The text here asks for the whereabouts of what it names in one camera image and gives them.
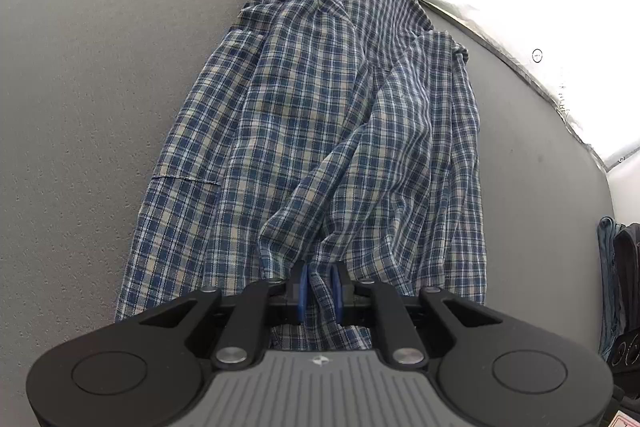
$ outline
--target black fabric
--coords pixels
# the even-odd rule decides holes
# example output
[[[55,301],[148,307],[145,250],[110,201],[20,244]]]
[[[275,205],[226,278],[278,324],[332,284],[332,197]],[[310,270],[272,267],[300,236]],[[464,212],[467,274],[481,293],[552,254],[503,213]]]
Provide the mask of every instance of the black fabric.
[[[640,225],[638,223],[633,223],[622,229],[613,240],[613,248],[616,252],[616,269],[620,280],[622,307],[626,317],[623,333],[640,327],[640,309],[638,307],[638,288],[640,283],[638,266],[639,241]]]

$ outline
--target folded clothing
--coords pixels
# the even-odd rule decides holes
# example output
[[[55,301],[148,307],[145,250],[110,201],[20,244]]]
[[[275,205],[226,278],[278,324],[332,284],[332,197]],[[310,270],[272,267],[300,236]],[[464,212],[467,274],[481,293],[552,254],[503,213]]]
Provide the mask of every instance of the folded clothing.
[[[417,0],[248,0],[146,192],[116,319],[203,285],[234,294],[304,259],[314,305],[284,349],[357,349],[329,265],[404,295],[482,303],[486,253],[466,50]]]
[[[620,225],[613,238],[615,265],[620,282],[620,312],[625,319],[621,333],[640,328],[640,225]]]
[[[612,217],[603,217],[598,224],[600,271],[602,273],[602,327],[598,353],[603,359],[609,353],[616,337],[623,331],[623,312],[620,305],[620,284],[616,270],[614,238],[624,228]]]

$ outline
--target blue plaid shirt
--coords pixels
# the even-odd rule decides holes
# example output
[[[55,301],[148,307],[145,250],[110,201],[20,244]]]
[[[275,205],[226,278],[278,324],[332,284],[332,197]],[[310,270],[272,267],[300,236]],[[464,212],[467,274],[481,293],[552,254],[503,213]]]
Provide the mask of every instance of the blue plaid shirt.
[[[248,0],[207,61],[138,216],[116,319],[235,294],[305,259],[314,305],[284,349],[364,348],[328,266],[482,302],[478,110],[466,49],[417,0]]]

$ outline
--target logo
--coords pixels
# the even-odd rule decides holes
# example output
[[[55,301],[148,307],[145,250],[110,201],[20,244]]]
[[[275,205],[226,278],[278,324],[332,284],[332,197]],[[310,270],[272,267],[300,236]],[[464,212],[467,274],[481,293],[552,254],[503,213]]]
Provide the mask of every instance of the logo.
[[[315,363],[316,365],[319,365],[320,367],[322,367],[323,365],[327,365],[331,361],[332,361],[331,359],[328,359],[324,355],[316,355],[311,359],[311,362]]]

